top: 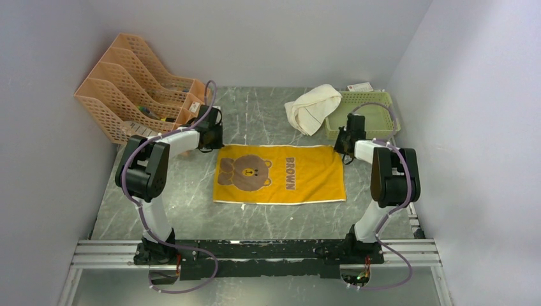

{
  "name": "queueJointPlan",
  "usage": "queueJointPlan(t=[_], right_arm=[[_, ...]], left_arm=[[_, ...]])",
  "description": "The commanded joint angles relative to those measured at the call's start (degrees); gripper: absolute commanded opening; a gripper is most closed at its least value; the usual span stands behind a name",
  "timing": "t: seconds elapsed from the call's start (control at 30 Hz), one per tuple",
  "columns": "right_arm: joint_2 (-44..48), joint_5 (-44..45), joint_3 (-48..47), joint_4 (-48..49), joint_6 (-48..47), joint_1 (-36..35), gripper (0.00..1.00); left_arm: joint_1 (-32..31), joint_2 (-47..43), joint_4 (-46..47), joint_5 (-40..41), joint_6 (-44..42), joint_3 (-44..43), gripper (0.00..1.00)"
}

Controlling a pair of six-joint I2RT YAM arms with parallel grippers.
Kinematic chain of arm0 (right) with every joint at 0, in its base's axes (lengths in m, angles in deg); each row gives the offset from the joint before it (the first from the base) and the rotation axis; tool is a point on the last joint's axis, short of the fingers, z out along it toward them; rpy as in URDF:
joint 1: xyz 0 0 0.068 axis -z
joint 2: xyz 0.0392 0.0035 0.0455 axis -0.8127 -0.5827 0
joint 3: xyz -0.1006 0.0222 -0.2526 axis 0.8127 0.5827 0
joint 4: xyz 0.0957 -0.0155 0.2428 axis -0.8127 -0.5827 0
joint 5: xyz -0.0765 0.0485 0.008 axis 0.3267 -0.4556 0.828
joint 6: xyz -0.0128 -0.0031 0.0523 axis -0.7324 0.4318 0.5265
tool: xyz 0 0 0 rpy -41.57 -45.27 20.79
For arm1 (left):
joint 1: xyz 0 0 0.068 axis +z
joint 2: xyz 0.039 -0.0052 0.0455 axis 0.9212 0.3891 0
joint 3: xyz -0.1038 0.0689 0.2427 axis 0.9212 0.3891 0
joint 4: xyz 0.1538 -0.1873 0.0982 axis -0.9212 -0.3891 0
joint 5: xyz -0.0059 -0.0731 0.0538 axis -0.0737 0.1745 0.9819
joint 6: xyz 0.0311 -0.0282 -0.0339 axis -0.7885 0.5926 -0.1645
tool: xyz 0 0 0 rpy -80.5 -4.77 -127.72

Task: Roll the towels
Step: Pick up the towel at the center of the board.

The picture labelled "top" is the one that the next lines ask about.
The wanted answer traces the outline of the yellow brown bear towel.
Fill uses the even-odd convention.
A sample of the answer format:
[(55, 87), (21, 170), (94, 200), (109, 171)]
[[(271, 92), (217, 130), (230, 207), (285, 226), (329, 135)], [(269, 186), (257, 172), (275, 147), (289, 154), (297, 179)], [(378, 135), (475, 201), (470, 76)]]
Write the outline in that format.
[(227, 145), (218, 152), (212, 199), (259, 205), (344, 201), (343, 162), (329, 145)]

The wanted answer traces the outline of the orange plastic file organizer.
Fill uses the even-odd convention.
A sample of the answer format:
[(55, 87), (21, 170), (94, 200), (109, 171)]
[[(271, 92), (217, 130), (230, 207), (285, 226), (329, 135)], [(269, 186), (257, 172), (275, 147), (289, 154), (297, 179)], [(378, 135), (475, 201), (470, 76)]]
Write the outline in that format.
[(197, 117), (213, 90), (194, 78), (171, 74), (146, 41), (120, 33), (74, 93), (105, 136), (166, 133)]

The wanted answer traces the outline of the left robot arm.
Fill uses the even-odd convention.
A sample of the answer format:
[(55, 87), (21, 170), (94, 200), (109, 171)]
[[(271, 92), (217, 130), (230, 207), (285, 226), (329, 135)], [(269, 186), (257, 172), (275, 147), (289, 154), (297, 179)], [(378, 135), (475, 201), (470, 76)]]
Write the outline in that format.
[(211, 152), (223, 147), (223, 116), (203, 105), (196, 118), (175, 131), (150, 137), (132, 136), (115, 174), (115, 184), (136, 206), (144, 232), (133, 258), (135, 265), (179, 262), (175, 233), (161, 196), (171, 158), (191, 150)]

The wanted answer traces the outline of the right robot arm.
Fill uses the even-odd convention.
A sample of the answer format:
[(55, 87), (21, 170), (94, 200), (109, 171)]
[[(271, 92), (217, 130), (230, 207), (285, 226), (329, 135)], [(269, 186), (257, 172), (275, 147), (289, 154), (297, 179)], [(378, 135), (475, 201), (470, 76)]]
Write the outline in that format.
[(347, 115), (346, 125), (339, 128), (334, 150), (342, 155), (345, 164), (359, 160), (371, 165), (372, 200), (350, 230), (355, 240), (344, 247), (345, 258), (359, 264), (369, 254), (366, 244), (379, 240), (390, 217), (420, 198), (417, 152), (383, 140), (368, 140), (365, 118), (353, 113)]

